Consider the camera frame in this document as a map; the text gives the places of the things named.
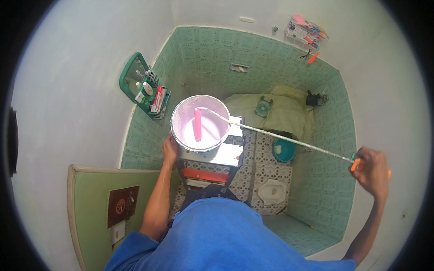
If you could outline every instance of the teal bucket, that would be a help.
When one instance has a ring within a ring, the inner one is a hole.
[[[281,146],[282,148],[282,151],[279,154],[276,153],[276,146]],[[292,142],[280,138],[276,139],[273,144],[273,155],[281,162],[289,162],[294,160],[296,157],[296,146]]]

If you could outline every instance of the pink item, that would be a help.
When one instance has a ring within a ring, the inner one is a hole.
[[[202,139],[202,123],[201,123],[201,110],[194,109],[194,137],[196,141]]]
[[[301,16],[300,14],[294,15],[293,18],[294,18],[294,21],[296,22],[296,24],[299,24],[302,26],[307,26],[308,28],[312,28],[312,26],[310,24],[306,23],[303,16]]]

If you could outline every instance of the scissors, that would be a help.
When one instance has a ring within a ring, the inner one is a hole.
[[[307,52],[307,55],[305,55],[305,56],[301,56],[300,59],[303,59],[303,58],[307,59],[307,56],[308,56],[308,55],[311,55],[310,52],[312,52],[312,49],[309,49],[309,51]]]

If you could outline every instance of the tiled floor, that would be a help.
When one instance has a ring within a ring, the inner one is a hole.
[[[243,135],[246,138],[243,151],[243,165],[238,170],[229,188],[241,201],[249,200],[252,203],[253,209],[260,215],[273,214],[288,203],[292,167],[290,163],[276,161],[273,157],[271,152],[274,142],[273,137],[261,133],[257,135],[256,132],[251,130],[244,130]],[[225,143],[242,145],[242,138],[229,136]],[[229,172],[229,167],[190,161],[186,166],[188,168],[212,172]],[[257,189],[269,178],[282,181],[287,185],[286,199],[280,204],[264,205],[263,201],[257,195]],[[185,194],[186,189],[182,182],[180,182],[170,217],[173,217],[181,208]]]
[[[295,248],[303,257],[315,254],[339,241],[287,214],[266,215],[262,217],[264,225],[279,236],[285,243]]]
[[[293,168],[290,162],[283,163],[277,161],[272,153],[274,138],[272,136],[258,133],[256,136],[255,149],[255,182],[252,193],[252,207],[260,215],[271,215],[280,208],[288,204],[289,189],[291,187],[291,175]],[[287,185],[286,198],[280,204],[264,205],[263,201],[257,195],[258,188],[268,179],[281,181]]]

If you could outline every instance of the white wall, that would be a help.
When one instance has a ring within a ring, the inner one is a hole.
[[[60,0],[25,51],[12,99],[20,145],[12,182],[20,217],[51,270],[79,270],[68,165],[118,166],[133,107],[118,85],[124,63],[135,52],[152,63],[174,27],[169,1]]]
[[[431,124],[425,88],[409,46],[375,0],[172,0],[178,26],[217,26],[283,41],[293,14],[325,28],[330,40],[319,55],[341,71],[352,105],[357,146],[382,150],[392,170],[390,193],[372,252],[358,270],[386,270],[404,245],[427,183]],[[243,23],[239,16],[255,23]],[[272,35],[275,24],[279,31]],[[365,223],[372,197],[357,185],[341,243],[309,257],[340,259]]]
[[[378,35],[386,19],[376,0],[172,0],[177,26],[217,26],[248,31],[280,41],[294,14],[322,26],[330,40],[319,58],[337,69],[349,63],[355,52],[365,48]],[[239,21],[239,16],[255,23]],[[273,36],[272,26],[279,31]]]

